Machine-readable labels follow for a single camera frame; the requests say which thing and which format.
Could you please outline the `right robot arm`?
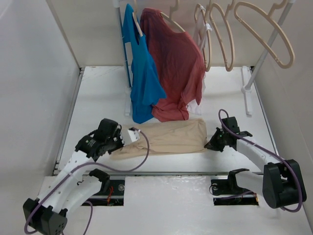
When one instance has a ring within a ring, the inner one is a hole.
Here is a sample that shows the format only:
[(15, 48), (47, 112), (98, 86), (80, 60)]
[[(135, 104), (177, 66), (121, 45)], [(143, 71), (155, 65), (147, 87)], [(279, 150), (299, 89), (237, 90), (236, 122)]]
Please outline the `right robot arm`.
[(285, 160), (277, 154), (255, 143), (252, 134), (241, 131), (235, 117), (221, 118), (210, 141), (204, 146), (208, 150), (223, 152), (230, 147), (252, 161), (261, 174), (247, 168), (232, 170), (222, 181), (217, 191), (222, 200), (238, 198), (250, 193), (263, 196), (272, 209), (298, 212), (307, 200), (300, 165), (295, 160)]

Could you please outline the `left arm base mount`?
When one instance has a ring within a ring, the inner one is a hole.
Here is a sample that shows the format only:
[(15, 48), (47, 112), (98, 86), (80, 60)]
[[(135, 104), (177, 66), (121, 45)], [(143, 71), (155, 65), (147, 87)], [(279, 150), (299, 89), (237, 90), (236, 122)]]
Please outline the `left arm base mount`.
[(125, 193), (125, 179), (110, 179), (102, 183), (100, 190), (88, 201), (93, 206), (123, 206)]

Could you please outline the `beige trousers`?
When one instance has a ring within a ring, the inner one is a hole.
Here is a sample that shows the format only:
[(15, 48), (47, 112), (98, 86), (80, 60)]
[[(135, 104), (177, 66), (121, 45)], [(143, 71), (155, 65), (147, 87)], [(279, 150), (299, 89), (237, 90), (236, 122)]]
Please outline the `beige trousers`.
[[(203, 119), (124, 125), (141, 130), (148, 138), (149, 155), (175, 155), (199, 153), (207, 143), (206, 123)], [(110, 159), (123, 160), (146, 155), (147, 143), (144, 137), (114, 151)]]

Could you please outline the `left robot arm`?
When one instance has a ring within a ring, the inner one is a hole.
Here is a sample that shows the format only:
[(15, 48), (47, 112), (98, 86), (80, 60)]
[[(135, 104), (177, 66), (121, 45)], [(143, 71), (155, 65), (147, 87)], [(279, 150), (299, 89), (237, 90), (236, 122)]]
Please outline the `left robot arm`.
[(98, 159), (123, 147), (121, 131), (121, 125), (105, 118), (96, 130), (78, 141), (70, 160), (49, 188), (36, 199), (24, 202), (27, 235), (61, 235), (72, 212), (94, 194), (109, 190), (110, 176)]

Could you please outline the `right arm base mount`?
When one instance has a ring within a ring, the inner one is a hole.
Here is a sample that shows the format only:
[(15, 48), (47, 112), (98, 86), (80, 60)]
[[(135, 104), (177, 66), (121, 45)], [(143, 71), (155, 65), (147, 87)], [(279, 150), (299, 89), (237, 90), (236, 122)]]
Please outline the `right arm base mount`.
[(209, 191), (214, 196), (215, 206), (259, 206), (257, 194), (237, 184), (236, 174), (244, 171), (248, 169), (232, 170), (227, 178), (213, 177), (211, 179)]

